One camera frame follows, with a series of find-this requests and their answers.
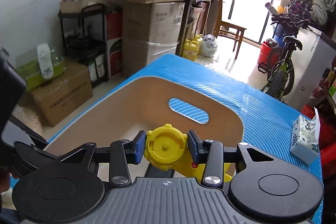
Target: green container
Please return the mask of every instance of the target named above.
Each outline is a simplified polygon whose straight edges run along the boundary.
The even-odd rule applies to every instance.
[[[55,50],[50,51],[51,63],[54,71],[54,75],[51,79],[44,79],[41,74],[39,61],[37,58],[37,51],[26,52],[16,58],[16,70],[27,82],[27,91],[31,91],[45,82],[48,82],[56,77],[59,77],[63,73],[63,58],[57,54]],[[32,59],[23,65],[18,63],[25,62],[25,60]]]
[[[329,89],[329,94],[331,97],[333,97],[333,95],[336,92],[336,80],[333,82],[333,84],[331,85],[330,89]]]

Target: yellow jug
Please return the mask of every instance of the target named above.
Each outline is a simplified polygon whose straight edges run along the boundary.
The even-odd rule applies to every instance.
[[[199,46],[200,45],[197,41],[190,41],[186,39],[183,44],[182,57],[195,62]]]
[[[199,46],[198,46],[198,51],[197,51],[197,55],[199,55],[199,53],[201,52],[201,44],[203,42],[203,38],[201,34],[198,34],[194,37],[193,41],[197,41]]]

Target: bicycle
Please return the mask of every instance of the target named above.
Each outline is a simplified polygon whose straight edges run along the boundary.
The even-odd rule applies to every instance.
[[[300,51],[302,50],[302,43],[296,38],[296,35],[300,27],[306,29],[309,26],[309,20],[295,22],[293,15],[286,16],[283,14],[273,16],[272,24],[277,24],[275,30],[280,25],[283,28],[283,33],[293,33],[294,35],[284,37],[285,45],[283,48],[276,47],[271,50],[267,65],[263,62],[258,65],[260,72],[268,74],[268,80],[261,91],[280,101],[283,96],[290,93],[294,85],[295,72],[291,57],[297,48]],[[279,61],[270,68],[271,58],[274,54],[279,54]]]

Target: refrigerator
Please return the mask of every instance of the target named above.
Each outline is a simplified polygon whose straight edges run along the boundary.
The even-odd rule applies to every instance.
[[[305,104],[311,105],[312,91],[322,79],[327,68],[331,68],[336,56],[336,42],[325,33],[310,27],[300,29],[297,38],[302,42],[302,51],[292,55],[295,81],[292,91],[284,96],[287,105],[300,111]]]

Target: wooden chair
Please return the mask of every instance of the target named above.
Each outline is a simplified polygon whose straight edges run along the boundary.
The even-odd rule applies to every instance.
[[[242,41],[243,41],[244,31],[246,30],[246,28],[238,26],[232,23],[230,20],[222,21],[222,9],[223,9],[223,0],[218,0],[216,22],[214,25],[214,30],[212,32],[212,35],[215,37],[221,36],[221,37],[227,37],[227,38],[233,39],[235,41],[233,51],[235,50],[236,44],[238,42],[238,47],[237,47],[237,52],[236,52],[236,57],[235,57],[235,59],[237,59],[240,45],[242,44]],[[229,28],[235,29],[236,32],[235,33],[230,32]]]

